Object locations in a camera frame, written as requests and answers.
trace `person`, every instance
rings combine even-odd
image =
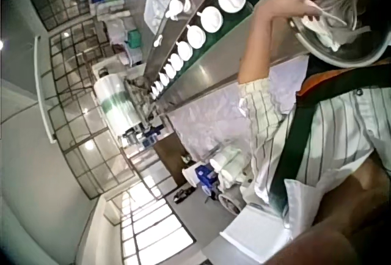
[[[268,205],[298,110],[281,114],[269,92],[272,22],[304,15],[321,12],[303,0],[261,0],[239,69],[255,193]],[[284,181],[288,201],[281,217],[293,240],[267,264],[356,264],[387,252],[390,150],[390,87],[363,87],[317,103],[297,176]]]

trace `hand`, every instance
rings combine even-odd
[[[304,4],[304,0],[261,0],[257,4],[256,13],[268,18],[320,16],[322,14],[319,9]]]

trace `stainless steel bowl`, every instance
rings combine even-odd
[[[360,35],[352,44],[342,45],[337,52],[325,47],[314,32],[303,26],[299,18],[290,21],[298,40],[313,55],[336,67],[365,67],[376,62],[391,41],[391,25],[386,0],[359,0],[366,8],[362,24],[369,25],[371,32]]]

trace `striped shirt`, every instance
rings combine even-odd
[[[250,120],[255,193],[268,203],[294,108],[287,115],[278,111],[269,78],[240,85],[239,91]],[[285,180],[285,221],[293,237],[311,226],[323,195],[356,171],[374,149],[391,173],[391,88],[357,89],[318,104],[296,180]]]

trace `dark strap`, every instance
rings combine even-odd
[[[390,64],[344,71],[338,76],[321,81],[302,96],[297,96],[296,111],[289,135],[269,191],[269,203],[281,215],[288,203],[284,180],[294,180],[298,175],[317,104],[354,89],[369,86],[381,88],[391,86]]]

